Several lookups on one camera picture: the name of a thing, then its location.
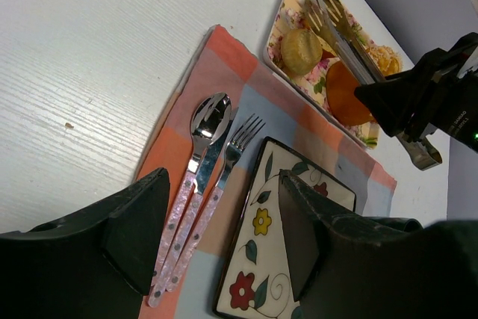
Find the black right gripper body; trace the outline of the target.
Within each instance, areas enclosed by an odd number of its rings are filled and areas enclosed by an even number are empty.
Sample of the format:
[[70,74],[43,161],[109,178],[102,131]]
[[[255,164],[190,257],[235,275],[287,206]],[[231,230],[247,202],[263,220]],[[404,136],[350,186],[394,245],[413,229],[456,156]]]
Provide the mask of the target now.
[[477,150],[477,33],[461,37],[448,51],[427,52],[405,72],[362,85],[356,98],[384,133],[416,141],[428,126]]

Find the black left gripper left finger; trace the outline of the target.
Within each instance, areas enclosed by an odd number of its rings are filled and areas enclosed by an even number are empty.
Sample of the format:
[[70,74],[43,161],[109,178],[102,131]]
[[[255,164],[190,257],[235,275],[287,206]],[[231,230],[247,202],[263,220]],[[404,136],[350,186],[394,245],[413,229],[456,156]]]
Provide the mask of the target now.
[[1,235],[3,318],[137,318],[170,194],[159,168],[27,232]]

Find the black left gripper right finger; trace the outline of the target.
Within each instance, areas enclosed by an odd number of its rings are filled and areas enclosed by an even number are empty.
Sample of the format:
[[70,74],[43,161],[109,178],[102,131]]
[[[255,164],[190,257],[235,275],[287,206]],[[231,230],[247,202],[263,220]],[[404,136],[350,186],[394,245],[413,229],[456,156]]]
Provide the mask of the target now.
[[322,196],[289,170],[279,211],[303,318],[475,318],[477,222],[404,232]]

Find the metal serving tongs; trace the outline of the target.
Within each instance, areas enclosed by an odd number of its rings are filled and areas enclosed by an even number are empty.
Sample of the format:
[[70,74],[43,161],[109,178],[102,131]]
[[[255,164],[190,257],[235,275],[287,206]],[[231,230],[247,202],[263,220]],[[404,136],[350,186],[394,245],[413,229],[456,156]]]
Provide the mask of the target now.
[[[354,34],[340,0],[305,0],[305,17],[312,31],[326,41],[359,84],[385,81],[385,76]],[[419,170],[442,163],[440,152],[425,137],[412,141],[402,132],[395,137]]]

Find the small round bread bun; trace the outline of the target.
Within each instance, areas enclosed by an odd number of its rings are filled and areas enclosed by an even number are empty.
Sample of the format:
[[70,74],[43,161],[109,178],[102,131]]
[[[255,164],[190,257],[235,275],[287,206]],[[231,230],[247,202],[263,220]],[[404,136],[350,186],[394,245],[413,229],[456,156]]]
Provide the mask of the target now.
[[310,30],[290,30],[281,41],[284,65],[296,75],[307,75],[320,62],[323,48],[318,37]]

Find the dark green mug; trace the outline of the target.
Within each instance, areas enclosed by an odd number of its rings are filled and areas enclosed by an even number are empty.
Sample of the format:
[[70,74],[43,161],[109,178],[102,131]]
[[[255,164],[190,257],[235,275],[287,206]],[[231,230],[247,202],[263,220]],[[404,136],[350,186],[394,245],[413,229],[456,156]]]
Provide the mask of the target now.
[[423,228],[423,226],[413,218],[388,218],[388,225],[401,232],[416,232]]

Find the square floral plate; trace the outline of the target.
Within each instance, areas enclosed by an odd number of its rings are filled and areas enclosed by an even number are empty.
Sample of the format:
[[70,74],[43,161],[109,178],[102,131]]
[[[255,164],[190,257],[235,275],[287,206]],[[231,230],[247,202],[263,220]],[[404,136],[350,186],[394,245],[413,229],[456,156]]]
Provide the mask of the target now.
[[279,172],[353,210],[356,195],[333,175],[271,137],[261,144],[213,311],[221,318],[301,318],[294,300],[279,210]]

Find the floral serving tray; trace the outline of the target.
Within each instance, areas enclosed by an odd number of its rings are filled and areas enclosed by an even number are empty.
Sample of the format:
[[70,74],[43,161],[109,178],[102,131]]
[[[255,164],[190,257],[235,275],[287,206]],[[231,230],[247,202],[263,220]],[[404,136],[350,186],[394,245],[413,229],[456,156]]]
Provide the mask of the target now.
[[283,63],[280,51],[283,36],[296,28],[308,27],[305,20],[304,4],[305,0],[281,0],[264,47],[264,62],[325,114],[330,121],[343,129],[355,142],[365,148],[374,149],[379,142],[379,125],[377,123],[372,121],[358,126],[343,126],[332,116],[326,95],[326,73],[334,63],[339,61],[339,57],[324,40],[320,41],[323,47],[323,57],[307,75],[296,75],[290,72]]

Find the checkered orange placemat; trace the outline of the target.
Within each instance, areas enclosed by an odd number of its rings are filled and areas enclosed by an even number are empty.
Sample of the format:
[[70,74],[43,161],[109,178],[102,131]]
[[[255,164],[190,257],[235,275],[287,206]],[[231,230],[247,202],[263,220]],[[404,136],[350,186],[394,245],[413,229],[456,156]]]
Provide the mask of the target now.
[[301,318],[289,282],[279,213],[279,171],[358,214],[387,217],[396,180],[329,123],[224,27],[205,35],[149,141],[138,171],[163,167],[170,192],[192,153],[190,118],[208,96],[227,93],[234,127],[249,116],[265,126],[235,165],[176,289],[142,318]]

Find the pink-handled knife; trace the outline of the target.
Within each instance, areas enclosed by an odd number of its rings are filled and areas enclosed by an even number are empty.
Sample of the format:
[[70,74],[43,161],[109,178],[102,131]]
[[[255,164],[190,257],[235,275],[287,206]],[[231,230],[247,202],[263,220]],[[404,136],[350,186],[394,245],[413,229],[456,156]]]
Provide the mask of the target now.
[[168,267],[181,254],[183,240],[180,240],[179,237],[180,235],[187,237],[187,233],[196,222],[203,204],[205,189],[236,113],[235,109],[227,107],[222,112],[222,122],[214,129],[214,133],[208,131],[204,123],[191,128],[193,155],[187,165],[161,235],[152,277],[153,288],[163,285],[163,281],[167,279],[169,273]]

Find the pink-handled fork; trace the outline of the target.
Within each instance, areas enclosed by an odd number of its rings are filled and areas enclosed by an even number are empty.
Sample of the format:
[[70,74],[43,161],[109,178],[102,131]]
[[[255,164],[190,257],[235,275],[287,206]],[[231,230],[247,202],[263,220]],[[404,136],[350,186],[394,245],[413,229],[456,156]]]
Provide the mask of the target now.
[[245,148],[254,136],[256,136],[264,126],[265,121],[263,121],[262,118],[255,114],[251,115],[232,135],[226,148],[223,150],[223,165],[220,177],[212,192],[210,192],[199,219],[194,223],[192,229],[189,230],[187,237],[183,235],[179,237],[180,240],[183,240],[183,247],[180,256],[168,267],[169,273],[167,279],[163,281],[163,288],[166,291],[172,292],[176,289],[223,195],[224,188],[234,165],[239,161]]

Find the pink-handled spoon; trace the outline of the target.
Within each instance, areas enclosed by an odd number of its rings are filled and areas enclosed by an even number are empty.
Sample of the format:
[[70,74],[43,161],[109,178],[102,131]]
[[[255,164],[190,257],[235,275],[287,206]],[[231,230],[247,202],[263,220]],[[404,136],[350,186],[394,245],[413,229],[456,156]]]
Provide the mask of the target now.
[[215,93],[200,104],[190,121],[193,152],[161,235],[152,290],[146,301],[151,308],[160,303],[165,284],[199,210],[200,204],[189,205],[188,200],[196,191],[204,190],[207,185],[204,176],[199,175],[205,163],[205,153],[223,135],[231,112],[229,96],[226,93]]

